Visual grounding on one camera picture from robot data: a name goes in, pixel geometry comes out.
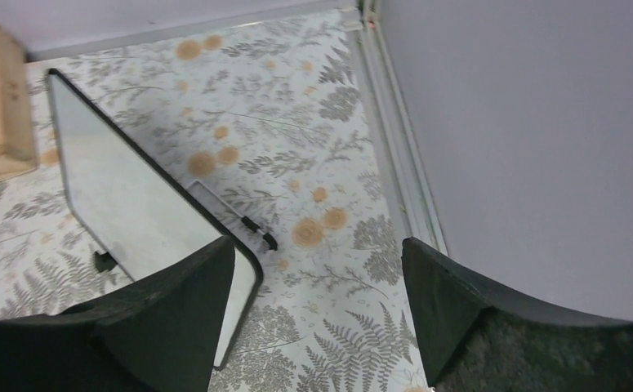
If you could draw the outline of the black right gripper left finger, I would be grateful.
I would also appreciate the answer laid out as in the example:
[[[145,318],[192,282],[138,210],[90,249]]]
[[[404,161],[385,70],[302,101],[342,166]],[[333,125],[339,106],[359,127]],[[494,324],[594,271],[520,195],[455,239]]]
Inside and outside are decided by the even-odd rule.
[[[221,237],[56,314],[0,320],[0,391],[204,391],[234,273]]]

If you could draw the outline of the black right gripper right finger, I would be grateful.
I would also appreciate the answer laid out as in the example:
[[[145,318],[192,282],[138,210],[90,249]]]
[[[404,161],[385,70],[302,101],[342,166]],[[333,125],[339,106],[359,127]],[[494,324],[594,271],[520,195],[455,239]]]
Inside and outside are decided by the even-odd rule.
[[[426,380],[438,391],[633,391],[633,321],[538,300],[417,238],[402,270]]]

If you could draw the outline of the black framed whiteboard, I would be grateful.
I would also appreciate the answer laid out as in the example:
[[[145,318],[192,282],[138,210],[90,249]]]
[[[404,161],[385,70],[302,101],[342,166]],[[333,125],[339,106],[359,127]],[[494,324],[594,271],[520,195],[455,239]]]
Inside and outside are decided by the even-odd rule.
[[[69,208],[133,283],[154,290],[146,341],[189,359],[227,364],[263,280],[256,254],[89,100],[47,71]]]

